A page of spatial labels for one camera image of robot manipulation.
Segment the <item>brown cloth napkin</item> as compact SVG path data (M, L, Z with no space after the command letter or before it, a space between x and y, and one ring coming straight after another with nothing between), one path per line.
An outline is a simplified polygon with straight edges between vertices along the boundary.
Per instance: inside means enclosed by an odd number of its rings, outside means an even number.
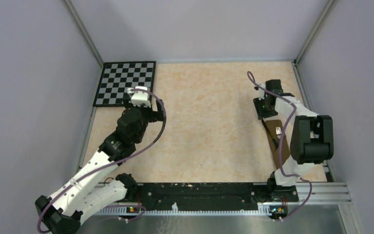
M269 147L272 154L272 160L274 163L274 169L280 168L279 162L279 143L280 137L282 135L282 122L278 119L276 120L263 120L262 125L265 129L266 136L268 139ZM284 142L282 144L282 164L290 157L290 150L287 142L287 138L284 137Z

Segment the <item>silver metal fork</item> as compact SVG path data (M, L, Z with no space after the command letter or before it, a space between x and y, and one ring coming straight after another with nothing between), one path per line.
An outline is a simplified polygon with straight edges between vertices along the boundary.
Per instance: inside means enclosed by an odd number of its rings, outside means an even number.
M275 132L277 136L280 136L282 134L282 130L280 126L275 127Z

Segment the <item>knife with wooden handle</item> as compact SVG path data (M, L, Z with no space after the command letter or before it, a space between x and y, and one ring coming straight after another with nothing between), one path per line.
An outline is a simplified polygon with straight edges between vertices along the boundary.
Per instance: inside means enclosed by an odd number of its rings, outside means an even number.
M273 144L275 145L275 147L277 149L278 146L279 146L279 143L275 140L275 138L273 137L271 131L268 129L268 127L266 125L266 122L263 119L262 119L262 124L263 124L263 127L265 128L267 136L270 137L270 139L272 140Z

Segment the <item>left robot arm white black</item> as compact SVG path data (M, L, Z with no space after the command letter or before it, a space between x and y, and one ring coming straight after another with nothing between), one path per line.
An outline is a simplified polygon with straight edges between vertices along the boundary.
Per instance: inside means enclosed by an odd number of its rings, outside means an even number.
M35 201L40 234L75 234L91 216L115 201L132 201L137 194L136 181L130 174L119 174L107 186L94 187L107 174L128 160L149 150L164 133L167 112L164 102L156 99L157 110L151 102L132 99L117 121L116 129L97 148L92 158L60 189ZM137 151L149 123L161 122L156 138Z

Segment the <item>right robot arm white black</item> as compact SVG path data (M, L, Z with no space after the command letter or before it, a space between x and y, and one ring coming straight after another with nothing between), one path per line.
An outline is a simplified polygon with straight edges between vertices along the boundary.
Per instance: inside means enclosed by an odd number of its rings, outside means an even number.
M333 120L305 107L291 93L285 93L279 79L255 84L260 96L253 100L277 169L270 175L258 199L281 201L294 195L298 181L311 185L303 178L315 165L334 155Z

